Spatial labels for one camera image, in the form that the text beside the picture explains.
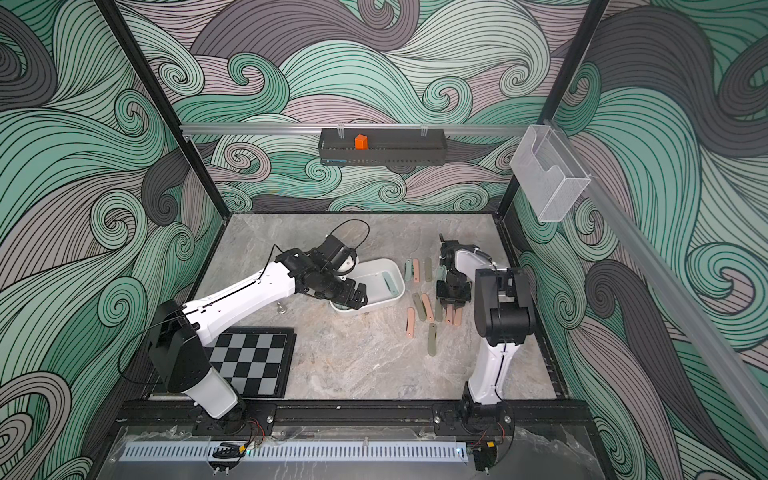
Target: vent grille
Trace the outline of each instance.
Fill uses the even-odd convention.
[[[129,442],[121,462],[214,460],[220,442]],[[467,462],[463,442],[288,441],[247,452],[251,462]]]

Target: orange cube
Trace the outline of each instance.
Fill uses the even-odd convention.
[[[368,137],[365,135],[355,137],[355,150],[368,150]]]

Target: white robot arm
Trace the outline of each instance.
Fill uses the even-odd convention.
[[[475,284],[475,326],[485,338],[478,352],[475,371],[467,382],[474,403],[495,405],[511,364],[525,337],[533,333],[535,317],[528,278],[520,269],[499,266],[476,245],[444,240],[440,264],[448,270],[437,285],[443,306],[464,306],[471,299],[470,281]],[[499,302],[499,295],[508,302]]]
[[[262,270],[212,295],[183,306],[173,301],[160,305],[147,352],[168,391],[187,394],[215,419],[225,416],[240,399],[210,365],[203,345],[263,306],[294,293],[359,309],[368,303],[366,285],[342,278],[356,262],[356,251],[329,235],[319,247],[283,252]]]

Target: green swirl wall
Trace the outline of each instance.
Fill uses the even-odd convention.
[[[331,124],[530,124],[586,3],[118,0],[182,122]],[[494,210],[520,138],[391,169],[322,166],[317,136],[194,140],[232,211],[406,212]]]
[[[768,388],[768,2],[612,2],[558,109],[617,205]],[[768,452],[588,197],[515,247],[620,478],[768,478]]]
[[[0,211],[0,476],[85,478],[221,225],[92,0],[0,2]]]

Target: clear plastic panel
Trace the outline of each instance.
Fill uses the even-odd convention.
[[[541,222],[559,222],[589,185],[589,176],[562,131],[531,125],[511,167]]]

